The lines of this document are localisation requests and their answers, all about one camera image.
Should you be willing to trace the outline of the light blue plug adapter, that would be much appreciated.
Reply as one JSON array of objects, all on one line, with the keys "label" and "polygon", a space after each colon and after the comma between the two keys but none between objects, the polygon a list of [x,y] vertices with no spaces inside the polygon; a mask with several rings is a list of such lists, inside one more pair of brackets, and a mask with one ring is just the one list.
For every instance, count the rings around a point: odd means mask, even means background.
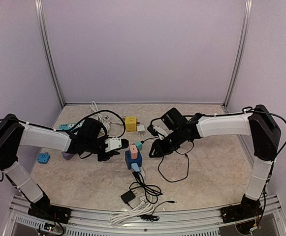
[{"label": "light blue plug adapter", "polygon": [[140,173],[140,172],[141,172],[141,167],[139,167],[139,165],[138,165],[137,163],[131,163],[130,169],[131,169],[133,172],[137,172],[137,173]]}]

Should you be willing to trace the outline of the dark blue cube socket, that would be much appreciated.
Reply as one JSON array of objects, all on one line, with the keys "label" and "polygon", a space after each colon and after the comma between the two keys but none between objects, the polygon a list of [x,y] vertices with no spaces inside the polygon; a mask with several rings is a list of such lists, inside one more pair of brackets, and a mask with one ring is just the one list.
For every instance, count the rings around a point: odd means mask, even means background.
[{"label": "dark blue cube socket", "polygon": [[131,170],[130,169],[131,163],[137,163],[139,165],[139,167],[142,168],[142,156],[141,156],[140,151],[138,151],[138,158],[135,160],[131,159],[130,154],[129,154],[129,150],[125,151],[125,162],[126,162],[127,168],[129,170]]}]

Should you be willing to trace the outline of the yellow cube socket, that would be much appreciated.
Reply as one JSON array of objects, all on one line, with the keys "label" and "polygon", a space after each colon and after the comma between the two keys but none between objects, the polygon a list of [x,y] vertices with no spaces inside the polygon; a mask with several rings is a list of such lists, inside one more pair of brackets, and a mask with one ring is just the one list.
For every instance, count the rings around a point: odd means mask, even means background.
[{"label": "yellow cube socket", "polygon": [[137,118],[136,117],[125,117],[126,132],[137,131]]}]

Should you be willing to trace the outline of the teal plug adapter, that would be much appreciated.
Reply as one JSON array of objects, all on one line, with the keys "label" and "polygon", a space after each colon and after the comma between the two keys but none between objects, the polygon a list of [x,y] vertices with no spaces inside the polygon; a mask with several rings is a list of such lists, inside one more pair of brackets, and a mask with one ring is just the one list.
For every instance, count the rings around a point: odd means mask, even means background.
[{"label": "teal plug adapter", "polygon": [[143,143],[144,143],[143,141],[138,141],[138,142],[135,142],[134,144],[136,145],[138,150],[141,150]]}]

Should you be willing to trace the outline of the pink plug adapter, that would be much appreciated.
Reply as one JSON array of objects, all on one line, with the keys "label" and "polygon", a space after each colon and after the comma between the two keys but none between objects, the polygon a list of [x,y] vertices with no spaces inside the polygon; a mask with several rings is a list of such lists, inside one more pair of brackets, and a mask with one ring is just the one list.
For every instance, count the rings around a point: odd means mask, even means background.
[{"label": "pink plug adapter", "polygon": [[129,146],[129,154],[132,160],[135,160],[138,158],[138,149],[135,144],[132,144]]}]

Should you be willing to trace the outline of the purple power strip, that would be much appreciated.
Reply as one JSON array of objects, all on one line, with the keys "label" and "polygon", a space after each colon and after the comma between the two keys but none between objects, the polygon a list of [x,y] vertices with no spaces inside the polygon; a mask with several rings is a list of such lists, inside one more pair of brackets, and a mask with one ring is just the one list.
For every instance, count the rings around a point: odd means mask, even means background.
[{"label": "purple power strip", "polygon": [[75,155],[75,154],[62,152],[62,156],[63,156],[63,158],[66,159],[66,160],[70,160],[74,155]]}]

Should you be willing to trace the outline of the white power strip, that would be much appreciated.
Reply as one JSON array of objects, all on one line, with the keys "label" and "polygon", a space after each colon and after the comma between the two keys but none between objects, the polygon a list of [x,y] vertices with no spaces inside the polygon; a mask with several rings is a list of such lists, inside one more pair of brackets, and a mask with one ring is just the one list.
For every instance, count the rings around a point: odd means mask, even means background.
[{"label": "white power strip", "polygon": [[139,171],[131,170],[131,172],[132,172],[132,175],[134,178],[143,179],[145,177],[145,172],[144,172],[143,168],[139,168]]}]

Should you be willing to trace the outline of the white plug adapter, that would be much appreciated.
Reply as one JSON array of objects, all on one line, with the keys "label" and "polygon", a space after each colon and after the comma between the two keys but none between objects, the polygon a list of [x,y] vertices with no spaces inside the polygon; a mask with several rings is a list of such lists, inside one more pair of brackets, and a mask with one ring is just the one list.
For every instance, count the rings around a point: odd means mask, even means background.
[{"label": "white plug adapter", "polygon": [[143,136],[145,134],[145,126],[144,125],[138,125],[137,126],[137,133],[140,135],[140,136]]}]

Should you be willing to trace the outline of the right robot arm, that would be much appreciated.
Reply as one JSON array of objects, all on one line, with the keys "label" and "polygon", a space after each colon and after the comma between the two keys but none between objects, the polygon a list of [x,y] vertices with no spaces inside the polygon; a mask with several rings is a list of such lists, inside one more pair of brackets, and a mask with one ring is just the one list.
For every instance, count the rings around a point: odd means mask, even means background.
[{"label": "right robot arm", "polygon": [[280,116],[270,113],[264,105],[245,107],[238,113],[182,115],[172,108],[159,119],[171,131],[159,134],[153,124],[148,131],[158,136],[151,146],[150,158],[163,158],[177,151],[186,141],[220,135],[250,136],[253,140],[255,161],[248,187],[239,204],[221,208],[223,223],[263,217],[265,207],[260,198],[270,181],[274,162],[284,148],[280,145],[281,129],[274,120]]}]

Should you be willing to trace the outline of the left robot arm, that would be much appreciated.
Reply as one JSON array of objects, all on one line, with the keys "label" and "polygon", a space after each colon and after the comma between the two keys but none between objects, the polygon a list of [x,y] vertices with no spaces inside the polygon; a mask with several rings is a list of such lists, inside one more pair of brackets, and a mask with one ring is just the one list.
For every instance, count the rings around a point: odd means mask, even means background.
[{"label": "left robot arm", "polygon": [[18,119],[7,114],[0,119],[0,172],[29,202],[28,214],[37,218],[67,224],[71,209],[51,204],[44,190],[20,164],[17,156],[20,147],[57,150],[74,156],[97,155],[99,162],[118,155],[129,146],[122,135],[111,137],[104,124],[89,114],[71,128],[54,129]]}]

